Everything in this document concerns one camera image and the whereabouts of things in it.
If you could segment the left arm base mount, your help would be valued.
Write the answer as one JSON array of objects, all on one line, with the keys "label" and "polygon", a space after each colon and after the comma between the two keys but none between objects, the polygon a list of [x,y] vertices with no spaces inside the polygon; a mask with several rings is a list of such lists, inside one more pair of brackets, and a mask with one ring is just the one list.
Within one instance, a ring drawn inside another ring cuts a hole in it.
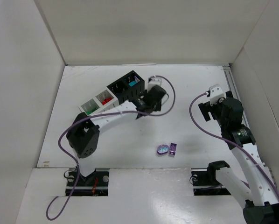
[{"label": "left arm base mount", "polygon": [[69,196],[108,196],[109,169],[96,169],[89,177],[82,175],[77,178],[77,170],[69,169],[64,172],[66,179],[65,195]]}]

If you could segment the red long lego brick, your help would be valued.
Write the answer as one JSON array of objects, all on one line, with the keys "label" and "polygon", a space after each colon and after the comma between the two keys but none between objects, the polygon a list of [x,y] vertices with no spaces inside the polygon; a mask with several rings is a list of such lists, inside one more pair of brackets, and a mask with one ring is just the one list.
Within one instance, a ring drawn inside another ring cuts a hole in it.
[{"label": "red long lego brick", "polygon": [[102,105],[105,105],[105,104],[107,104],[109,101],[111,101],[112,100],[112,98],[106,98],[105,100],[103,100],[102,102],[101,102],[101,104]]}]

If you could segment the teal rounded lego brick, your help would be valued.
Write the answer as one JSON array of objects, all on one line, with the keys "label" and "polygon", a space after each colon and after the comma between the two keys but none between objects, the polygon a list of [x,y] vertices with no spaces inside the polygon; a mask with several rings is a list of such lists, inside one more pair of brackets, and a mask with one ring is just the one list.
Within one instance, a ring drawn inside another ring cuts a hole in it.
[{"label": "teal rounded lego brick", "polygon": [[132,82],[129,83],[129,86],[132,87],[132,86],[134,86],[136,83],[137,83],[136,81],[132,81]]}]

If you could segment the lilac oval paw lego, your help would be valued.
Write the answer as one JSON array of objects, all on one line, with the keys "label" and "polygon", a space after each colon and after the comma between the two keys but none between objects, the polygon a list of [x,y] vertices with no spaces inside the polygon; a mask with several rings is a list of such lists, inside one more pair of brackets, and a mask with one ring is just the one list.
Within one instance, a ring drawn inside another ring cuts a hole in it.
[{"label": "lilac oval paw lego", "polygon": [[164,154],[167,154],[168,152],[169,152],[169,146],[168,146],[168,145],[165,145],[165,144],[159,145],[159,146],[157,147],[157,150],[156,150],[156,153],[157,153],[158,155],[164,155]]}]

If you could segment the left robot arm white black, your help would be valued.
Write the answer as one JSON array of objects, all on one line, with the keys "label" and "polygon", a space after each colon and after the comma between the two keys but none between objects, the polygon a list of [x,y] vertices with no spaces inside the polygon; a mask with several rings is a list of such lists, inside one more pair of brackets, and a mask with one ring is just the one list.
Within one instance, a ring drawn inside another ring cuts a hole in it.
[{"label": "left robot arm white black", "polygon": [[83,180],[93,178],[95,166],[92,154],[98,147],[100,135],[122,123],[139,119],[142,116],[161,110],[161,102],[167,92],[159,85],[153,86],[143,96],[126,100],[122,104],[92,116],[80,113],[74,120],[73,127],[66,138],[74,149]]}]

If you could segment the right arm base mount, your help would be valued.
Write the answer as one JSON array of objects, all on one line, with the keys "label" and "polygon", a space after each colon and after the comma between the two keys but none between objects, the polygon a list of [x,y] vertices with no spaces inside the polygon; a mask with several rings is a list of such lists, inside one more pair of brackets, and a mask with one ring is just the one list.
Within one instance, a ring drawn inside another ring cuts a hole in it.
[{"label": "right arm base mount", "polygon": [[215,161],[207,168],[192,168],[190,184],[193,186],[194,196],[228,196],[231,193],[216,180],[215,172],[221,168],[229,168],[225,161]]}]

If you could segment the purple lego brick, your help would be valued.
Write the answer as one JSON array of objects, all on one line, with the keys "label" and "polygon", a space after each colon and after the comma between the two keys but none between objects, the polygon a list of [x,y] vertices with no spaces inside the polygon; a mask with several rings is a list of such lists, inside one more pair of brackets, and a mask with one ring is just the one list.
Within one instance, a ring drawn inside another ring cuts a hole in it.
[{"label": "purple lego brick", "polygon": [[170,143],[169,146],[169,156],[175,156],[176,155],[176,149],[177,149],[177,144],[176,143]]}]

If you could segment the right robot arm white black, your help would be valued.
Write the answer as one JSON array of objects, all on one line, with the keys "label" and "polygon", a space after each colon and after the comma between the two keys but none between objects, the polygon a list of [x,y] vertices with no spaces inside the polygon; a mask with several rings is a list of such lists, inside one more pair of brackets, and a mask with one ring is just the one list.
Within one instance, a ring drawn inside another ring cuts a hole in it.
[{"label": "right robot arm white black", "polygon": [[236,199],[248,224],[279,224],[279,191],[273,182],[269,168],[261,161],[255,138],[243,123],[242,103],[233,98],[231,91],[223,92],[214,85],[203,93],[209,98],[198,105],[204,119],[218,122],[221,134],[214,135],[202,127],[199,129],[223,140],[238,161],[246,181],[242,181],[225,161],[211,162],[207,177],[211,182],[223,185]]}]

